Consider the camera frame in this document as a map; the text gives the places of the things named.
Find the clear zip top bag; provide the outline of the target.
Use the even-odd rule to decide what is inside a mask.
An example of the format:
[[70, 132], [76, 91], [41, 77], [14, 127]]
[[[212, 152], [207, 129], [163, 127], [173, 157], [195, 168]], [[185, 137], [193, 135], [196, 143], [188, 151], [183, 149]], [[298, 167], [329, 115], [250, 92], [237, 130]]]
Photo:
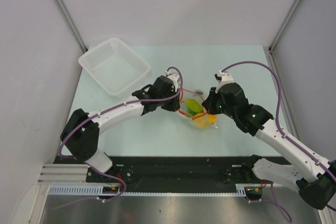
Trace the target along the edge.
[[197, 129], [217, 128], [217, 116], [208, 114], [202, 106], [205, 101], [201, 90], [188, 90], [183, 88], [179, 98], [180, 108], [178, 115], [192, 127]]

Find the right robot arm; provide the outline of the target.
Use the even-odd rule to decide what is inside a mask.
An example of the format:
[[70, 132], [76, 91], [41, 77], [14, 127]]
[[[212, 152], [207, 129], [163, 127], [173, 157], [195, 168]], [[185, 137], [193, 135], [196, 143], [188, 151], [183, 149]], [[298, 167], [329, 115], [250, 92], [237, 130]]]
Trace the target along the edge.
[[268, 144], [290, 163], [280, 165], [253, 155], [242, 169], [245, 181], [265, 179], [297, 192], [315, 209], [328, 206], [335, 195], [335, 162], [286, 133], [266, 109], [250, 104], [240, 85], [232, 82], [219, 89], [212, 87], [202, 105], [212, 115], [228, 116], [241, 131]]

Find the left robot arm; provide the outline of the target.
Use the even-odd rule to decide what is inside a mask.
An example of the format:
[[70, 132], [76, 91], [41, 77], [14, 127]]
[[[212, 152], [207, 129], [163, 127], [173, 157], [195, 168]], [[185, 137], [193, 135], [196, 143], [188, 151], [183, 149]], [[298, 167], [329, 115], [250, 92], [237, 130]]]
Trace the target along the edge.
[[168, 73], [111, 108], [90, 113], [83, 109], [75, 110], [60, 136], [59, 155], [62, 156], [62, 149], [66, 147], [75, 160], [92, 167], [103, 181], [112, 181], [116, 169], [112, 159], [98, 148], [100, 135], [126, 120], [144, 116], [158, 108], [176, 112], [180, 108], [182, 84], [180, 74]]

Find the yellow fake lemon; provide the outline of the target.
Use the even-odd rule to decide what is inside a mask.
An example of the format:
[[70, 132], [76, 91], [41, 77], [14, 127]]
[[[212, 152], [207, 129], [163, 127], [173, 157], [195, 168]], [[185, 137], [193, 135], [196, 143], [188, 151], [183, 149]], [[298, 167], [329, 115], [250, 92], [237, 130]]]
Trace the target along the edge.
[[198, 113], [193, 118], [193, 126], [198, 129], [206, 128], [209, 125], [207, 113]]

